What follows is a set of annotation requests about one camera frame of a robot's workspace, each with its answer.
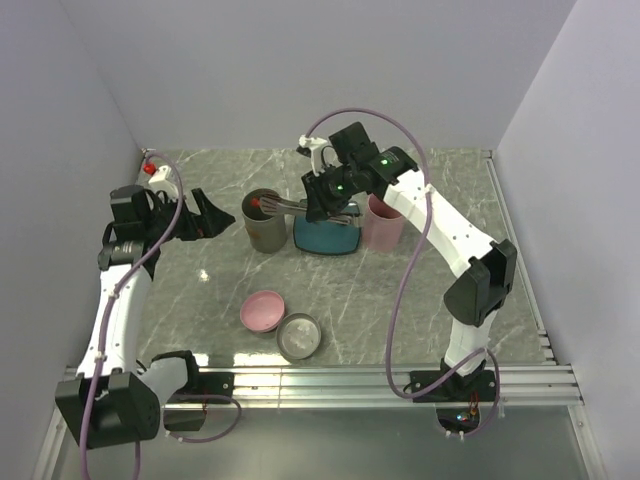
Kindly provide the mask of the metal food tongs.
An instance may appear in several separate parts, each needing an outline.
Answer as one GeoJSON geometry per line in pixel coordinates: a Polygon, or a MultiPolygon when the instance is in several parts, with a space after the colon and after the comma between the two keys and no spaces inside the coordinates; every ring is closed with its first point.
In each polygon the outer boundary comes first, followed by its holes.
{"type": "MultiPolygon", "coordinates": [[[[264,194],[264,195],[255,196],[255,197],[261,200],[261,206],[259,207],[259,209],[265,215],[268,215],[271,217],[276,215],[291,215],[295,217],[306,217],[307,205],[305,202],[294,202],[291,200],[283,199],[278,195],[273,196],[273,195],[264,194]]],[[[352,213],[342,213],[335,216],[325,216],[320,219],[316,219],[316,222],[318,221],[326,221],[326,222],[330,222],[330,223],[334,223],[342,226],[351,226],[355,228],[362,228],[364,225],[363,217],[359,214],[352,214],[352,213]]]]}

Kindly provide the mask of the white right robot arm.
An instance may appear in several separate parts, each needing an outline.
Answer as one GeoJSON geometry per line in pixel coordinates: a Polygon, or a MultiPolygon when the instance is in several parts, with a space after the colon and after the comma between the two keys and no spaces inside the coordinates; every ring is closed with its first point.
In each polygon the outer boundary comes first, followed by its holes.
{"type": "Polygon", "coordinates": [[[466,398],[486,362],[493,320],[512,289],[514,244],[498,242],[474,226],[405,150],[379,149],[359,122],[327,139],[302,135],[297,150],[311,161],[302,177],[308,221],[353,222],[354,215],[344,210],[354,195],[366,193],[415,227],[420,241],[447,263],[455,281],[444,294],[452,327],[441,386],[452,399],[466,398]]]}

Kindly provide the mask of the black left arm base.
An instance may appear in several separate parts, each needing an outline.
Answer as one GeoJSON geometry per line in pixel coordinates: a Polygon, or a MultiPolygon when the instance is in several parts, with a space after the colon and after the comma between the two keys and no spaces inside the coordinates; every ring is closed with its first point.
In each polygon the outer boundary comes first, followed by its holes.
{"type": "Polygon", "coordinates": [[[200,372],[194,386],[173,393],[164,407],[163,425],[172,436],[200,433],[215,410],[234,415],[237,407],[231,401],[235,375],[230,372],[200,372]]]}

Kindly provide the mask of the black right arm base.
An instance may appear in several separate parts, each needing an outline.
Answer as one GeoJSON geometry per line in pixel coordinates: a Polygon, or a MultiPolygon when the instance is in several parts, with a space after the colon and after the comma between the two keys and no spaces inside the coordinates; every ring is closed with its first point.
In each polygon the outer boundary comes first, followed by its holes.
{"type": "MultiPolygon", "coordinates": [[[[441,376],[441,371],[414,370],[409,372],[409,383],[403,388],[404,393],[417,393],[424,387],[434,383],[441,376]]],[[[492,370],[474,372],[469,377],[454,374],[442,385],[431,392],[416,397],[414,403],[471,403],[492,402],[495,400],[497,387],[495,373],[492,370]]]]}

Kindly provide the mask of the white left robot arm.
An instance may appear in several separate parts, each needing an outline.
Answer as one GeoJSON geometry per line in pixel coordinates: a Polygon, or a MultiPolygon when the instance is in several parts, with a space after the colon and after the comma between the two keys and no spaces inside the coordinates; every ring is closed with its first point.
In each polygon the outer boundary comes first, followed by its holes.
{"type": "Polygon", "coordinates": [[[166,193],[127,185],[110,194],[112,221],[98,255],[100,301],[91,339],[76,376],[56,387],[55,403],[76,442],[86,449],[154,438],[161,407],[174,396],[196,399],[203,379],[193,353],[154,357],[137,371],[137,338],[163,243],[215,238],[235,219],[196,188],[198,207],[166,193]]]}

